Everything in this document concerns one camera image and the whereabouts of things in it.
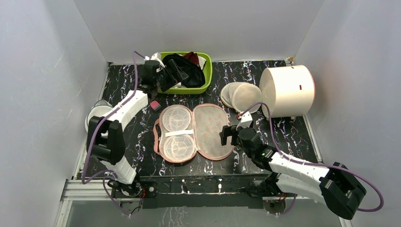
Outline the black bra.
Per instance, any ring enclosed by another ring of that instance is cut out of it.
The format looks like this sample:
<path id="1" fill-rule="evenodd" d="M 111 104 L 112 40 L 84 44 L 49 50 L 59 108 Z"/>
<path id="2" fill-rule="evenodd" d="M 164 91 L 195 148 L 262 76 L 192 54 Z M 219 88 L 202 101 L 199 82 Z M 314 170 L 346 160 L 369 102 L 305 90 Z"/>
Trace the black bra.
<path id="1" fill-rule="evenodd" d="M 174 60 L 176 65 L 188 75 L 188 78 L 182 82 L 182 85 L 188 88 L 199 88 L 205 84 L 205 76 L 202 69 L 177 53 L 166 55 L 162 62 L 167 64 Z"/>

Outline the floral mesh laundry bag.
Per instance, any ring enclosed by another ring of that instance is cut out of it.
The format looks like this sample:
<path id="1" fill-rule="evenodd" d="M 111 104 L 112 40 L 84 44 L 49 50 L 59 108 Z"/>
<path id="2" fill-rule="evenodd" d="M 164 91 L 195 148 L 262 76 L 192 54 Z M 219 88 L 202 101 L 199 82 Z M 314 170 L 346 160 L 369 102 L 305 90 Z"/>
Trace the floral mesh laundry bag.
<path id="1" fill-rule="evenodd" d="M 222 145 L 220 132 L 230 122 L 225 110 L 214 104 L 201 104 L 190 110 L 184 105 L 165 108 L 155 121 L 154 152 L 170 163 L 185 163 L 196 154 L 219 161 L 233 152 Z"/>

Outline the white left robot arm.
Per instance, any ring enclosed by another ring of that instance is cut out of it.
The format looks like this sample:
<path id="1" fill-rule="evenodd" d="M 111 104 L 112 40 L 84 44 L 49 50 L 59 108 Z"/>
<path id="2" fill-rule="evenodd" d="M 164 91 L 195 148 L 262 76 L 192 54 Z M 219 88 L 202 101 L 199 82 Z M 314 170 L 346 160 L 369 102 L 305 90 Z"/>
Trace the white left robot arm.
<path id="1" fill-rule="evenodd" d="M 90 158 L 99 160 L 109 177 L 123 184 L 123 191 L 130 197 L 139 195 L 140 182 L 135 180 L 136 169 L 125 156 L 124 129 L 136 114 L 148 105 L 151 96 L 158 90 L 163 92 L 188 79 L 174 59 L 162 60 L 157 54 L 145 57 L 141 71 L 134 69 L 135 83 L 125 98 L 102 116 L 92 116 L 88 122 L 87 157 L 82 173 L 82 183 L 86 184 L 99 173 L 87 177 Z"/>

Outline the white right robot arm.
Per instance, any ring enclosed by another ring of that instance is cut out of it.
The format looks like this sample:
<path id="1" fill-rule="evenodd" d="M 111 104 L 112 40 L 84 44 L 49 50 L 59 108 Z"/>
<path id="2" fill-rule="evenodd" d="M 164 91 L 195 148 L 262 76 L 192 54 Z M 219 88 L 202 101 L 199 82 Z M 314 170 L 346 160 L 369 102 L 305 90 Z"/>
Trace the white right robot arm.
<path id="1" fill-rule="evenodd" d="M 341 163 L 332 167 L 319 166 L 299 158 L 281 154 L 275 147 L 263 144 L 252 117 L 239 117 L 238 125 L 225 125 L 220 132 L 221 144 L 239 146 L 260 169 L 271 174 L 259 189 L 278 196 L 297 194 L 325 204 L 337 216 L 351 220 L 366 195 L 366 189 Z"/>

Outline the white mesh laundry bag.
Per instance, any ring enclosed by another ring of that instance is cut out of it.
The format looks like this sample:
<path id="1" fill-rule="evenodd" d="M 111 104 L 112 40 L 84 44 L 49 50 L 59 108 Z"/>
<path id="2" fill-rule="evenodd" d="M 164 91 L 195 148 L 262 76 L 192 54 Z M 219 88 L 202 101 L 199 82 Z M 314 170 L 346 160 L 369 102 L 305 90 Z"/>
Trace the white mesh laundry bag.
<path id="1" fill-rule="evenodd" d="M 262 92 L 254 84 L 233 82 L 225 85 L 220 92 L 221 102 L 237 113 L 246 111 L 250 106 L 262 101 Z"/>

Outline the grey round mesh laundry bag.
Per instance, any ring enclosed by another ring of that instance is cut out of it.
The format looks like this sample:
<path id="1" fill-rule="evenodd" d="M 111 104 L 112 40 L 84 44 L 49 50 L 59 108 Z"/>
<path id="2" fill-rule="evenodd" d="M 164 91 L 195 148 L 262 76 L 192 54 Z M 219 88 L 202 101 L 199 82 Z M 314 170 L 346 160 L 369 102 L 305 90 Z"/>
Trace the grey round mesh laundry bag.
<path id="1" fill-rule="evenodd" d="M 98 100 L 90 109 L 89 113 L 85 118 L 85 130 L 88 132 L 89 120 L 93 116 L 103 116 L 113 109 L 113 106 L 105 100 Z"/>

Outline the dark red white garment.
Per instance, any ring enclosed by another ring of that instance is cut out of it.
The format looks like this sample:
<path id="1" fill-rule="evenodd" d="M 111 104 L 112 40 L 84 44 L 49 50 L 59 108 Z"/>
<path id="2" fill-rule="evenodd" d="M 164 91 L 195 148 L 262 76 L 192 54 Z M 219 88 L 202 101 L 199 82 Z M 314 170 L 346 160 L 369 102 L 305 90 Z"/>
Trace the dark red white garment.
<path id="1" fill-rule="evenodd" d="M 185 59 L 189 60 L 191 63 L 198 66 L 201 70 L 204 69 L 207 60 L 201 56 L 199 56 L 195 52 L 188 52 L 183 56 Z"/>

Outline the green plastic basin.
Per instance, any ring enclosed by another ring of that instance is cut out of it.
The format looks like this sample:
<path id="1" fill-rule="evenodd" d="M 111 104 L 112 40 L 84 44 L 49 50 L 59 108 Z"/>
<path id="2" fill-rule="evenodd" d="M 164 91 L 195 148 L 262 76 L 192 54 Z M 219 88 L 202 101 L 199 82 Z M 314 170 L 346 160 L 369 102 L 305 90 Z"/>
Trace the green plastic basin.
<path id="1" fill-rule="evenodd" d="M 173 94 L 173 95 L 198 95 L 202 94 L 207 90 L 207 88 L 211 84 L 212 80 L 212 60 L 211 57 L 202 52 L 195 52 L 199 58 L 204 58 L 206 60 L 205 66 L 203 67 L 203 73 L 205 78 L 205 83 L 201 87 L 196 88 L 185 88 L 185 87 L 172 87 L 166 92 L 162 92 L 162 90 L 158 89 L 158 93 L 161 94 Z"/>

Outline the small pink block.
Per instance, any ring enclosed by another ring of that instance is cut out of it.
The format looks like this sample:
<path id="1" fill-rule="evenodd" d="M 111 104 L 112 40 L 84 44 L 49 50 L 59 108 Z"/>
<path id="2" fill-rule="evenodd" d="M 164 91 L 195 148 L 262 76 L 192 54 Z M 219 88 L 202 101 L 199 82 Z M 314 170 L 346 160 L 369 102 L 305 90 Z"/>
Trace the small pink block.
<path id="1" fill-rule="evenodd" d="M 152 101 L 149 105 L 151 109 L 155 112 L 157 112 L 161 108 L 161 104 L 156 100 Z"/>

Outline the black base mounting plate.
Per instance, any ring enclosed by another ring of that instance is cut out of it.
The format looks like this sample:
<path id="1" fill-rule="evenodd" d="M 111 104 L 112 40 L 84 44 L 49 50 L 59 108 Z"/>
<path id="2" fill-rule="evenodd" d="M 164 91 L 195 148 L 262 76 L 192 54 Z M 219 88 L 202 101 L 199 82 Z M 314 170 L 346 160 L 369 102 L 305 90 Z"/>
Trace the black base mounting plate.
<path id="1" fill-rule="evenodd" d="M 140 177 L 128 192 L 112 187 L 112 196 L 123 201 L 142 201 L 143 208 L 247 207 L 270 213 L 286 208 L 288 195 L 266 184 L 267 175 L 199 175 Z"/>

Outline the white cylindrical drum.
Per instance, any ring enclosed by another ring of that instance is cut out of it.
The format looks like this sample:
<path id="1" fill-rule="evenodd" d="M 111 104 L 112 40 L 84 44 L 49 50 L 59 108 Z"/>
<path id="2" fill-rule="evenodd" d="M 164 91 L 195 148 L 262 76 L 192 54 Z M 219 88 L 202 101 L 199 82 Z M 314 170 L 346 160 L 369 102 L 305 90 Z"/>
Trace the white cylindrical drum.
<path id="1" fill-rule="evenodd" d="M 303 116 L 314 102 L 314 79 L 304 65 L 266 68 L 259 88 L 272 118 Z"/>

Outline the aluminium frame rail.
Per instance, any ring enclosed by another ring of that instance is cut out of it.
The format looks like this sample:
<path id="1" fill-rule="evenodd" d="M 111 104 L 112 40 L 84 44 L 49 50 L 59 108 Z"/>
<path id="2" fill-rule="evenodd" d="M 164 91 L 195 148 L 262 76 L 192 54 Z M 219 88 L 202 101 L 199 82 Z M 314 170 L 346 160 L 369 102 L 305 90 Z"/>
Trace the aluminium frame rail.
<path id="1" fill-rule="evenodd" d="M 151 192 L 149 190 L 150 186 L 142 187 L 142 190 L 145 191 L 145 198 L 159 198 L 161 195 L 231 195 L 238 194 L 238 192 L 223 192 L 220 188 L 218 188 L 218 192 L 191 192 L 184 190 L 184 184 L 182 181 L 178 182 L 178 186 L 180 186 L 180 192 L 165 192 L 162 190 L 162 186 L 168 186 L 169 189 L 173 188 L 174 182 L 167 182 L 159 184 L 157 187 L 154 187 L 154 190 Z M 61 199 L 63 201 L 95 201 L 95 200 L 103 200 L 108 199 L 109 196 L 112 196 L 117 200 L 133 200 L 139 199 L 139 196 L 143 193 L 143 191 L 134 193 L 133 196 L 124 194 L 118 190 L 113 189 L 108 185 L 104 185 L 102 180 L 94 180 L 88 184 L 81 184 L 81 181 L 78 180 L 68 180 L 64 186 L 63 193 Z"/>

